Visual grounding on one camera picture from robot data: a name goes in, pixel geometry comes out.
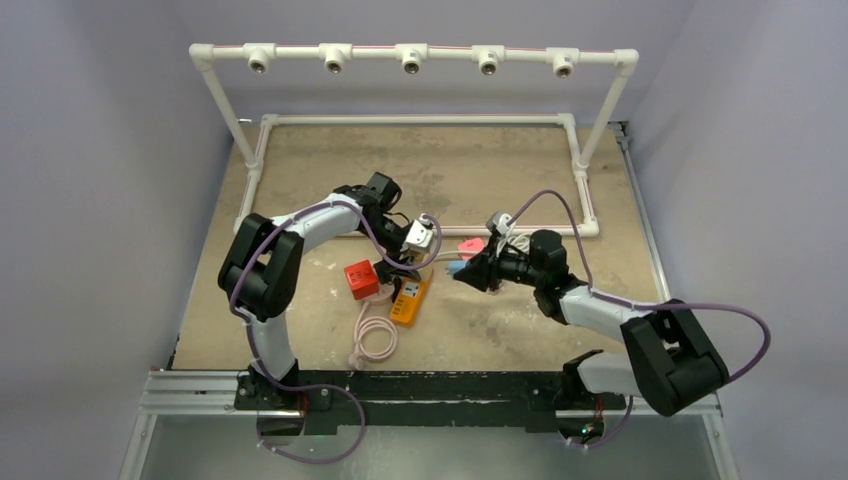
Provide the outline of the orange power strip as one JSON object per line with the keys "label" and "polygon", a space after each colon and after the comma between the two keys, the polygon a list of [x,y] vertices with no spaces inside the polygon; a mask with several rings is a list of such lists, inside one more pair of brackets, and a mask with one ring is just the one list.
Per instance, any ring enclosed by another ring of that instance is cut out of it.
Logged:
{"label": "orange power strip", "polygon": [[[453,260],[461,260],[458,256],[457,249],[453,251],[442,251],[436,256],[435,263],[436,265],[439,265],[440,262],[446,263],[447,267],[448,263]],[[432,283],[434,273],[435,268],[432,268],[422,275],[420,282],[406,280],[402,283],[389,310],[389,320],[392,323],[402,327],[411,327],[414,325],[428,288]]]}

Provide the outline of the red cube socket adapter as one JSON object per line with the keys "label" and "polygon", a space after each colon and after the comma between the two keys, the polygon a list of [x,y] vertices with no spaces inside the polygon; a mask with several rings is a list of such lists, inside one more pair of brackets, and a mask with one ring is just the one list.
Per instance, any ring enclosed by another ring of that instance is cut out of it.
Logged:
{"label": "red cube socket adapter", "polygon": [[355,300],[363,300],[380,291],[380,282],[373,264],[368,260],[346,266],[344,277]]}

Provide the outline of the blue square charger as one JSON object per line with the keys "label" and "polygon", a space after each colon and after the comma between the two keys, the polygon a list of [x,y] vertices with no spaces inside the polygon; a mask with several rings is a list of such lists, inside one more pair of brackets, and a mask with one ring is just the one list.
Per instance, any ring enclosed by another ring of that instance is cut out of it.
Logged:
{"label": "blue square charger", "polygon": [[464,269],[466,266],[466,261],[463,260],[453,260],[450,261],[446,267],[447,273],[453,277],[456,273]]}

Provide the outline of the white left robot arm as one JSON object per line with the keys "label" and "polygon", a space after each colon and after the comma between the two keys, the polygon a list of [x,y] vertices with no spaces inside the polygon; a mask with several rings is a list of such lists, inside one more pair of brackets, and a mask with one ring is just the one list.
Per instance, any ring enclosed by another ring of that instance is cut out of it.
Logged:
{"label": "white left robot arm", "polygon": [[298,395],[285,312],[306,253],[342,235],[362,233],[382,257],[366,284],[367,295],[395,298],[404,278],[417,278],[404,244],[412,226],[391,217],[401,197],[401,187],[376,172],[366,184],[340,186],[296,212],[273,218],[250,214],[242,220],[217,283],[230,311],[243,320],[251,366],[264,376],[259,395],[272,408],[287,408]]}

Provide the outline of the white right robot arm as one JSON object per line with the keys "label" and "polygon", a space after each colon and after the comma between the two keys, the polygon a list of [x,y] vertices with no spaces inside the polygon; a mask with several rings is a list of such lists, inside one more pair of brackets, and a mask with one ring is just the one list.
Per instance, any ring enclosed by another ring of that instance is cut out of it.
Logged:
{"label": "white right robot arm", "polygon": [[643,399],[670,417],[730,381],[728,368],[691,308],[679,300],[632,305],[603,296],[574,275],[561,236],[530,235],[527,251],[492,240],[453,275],[482,292],[505,282],[529,286],[541,313],[554,321],[592,330],[624,345],[622,354],[594,353],[573,361],[561,392],[576,407],[600,393]]}

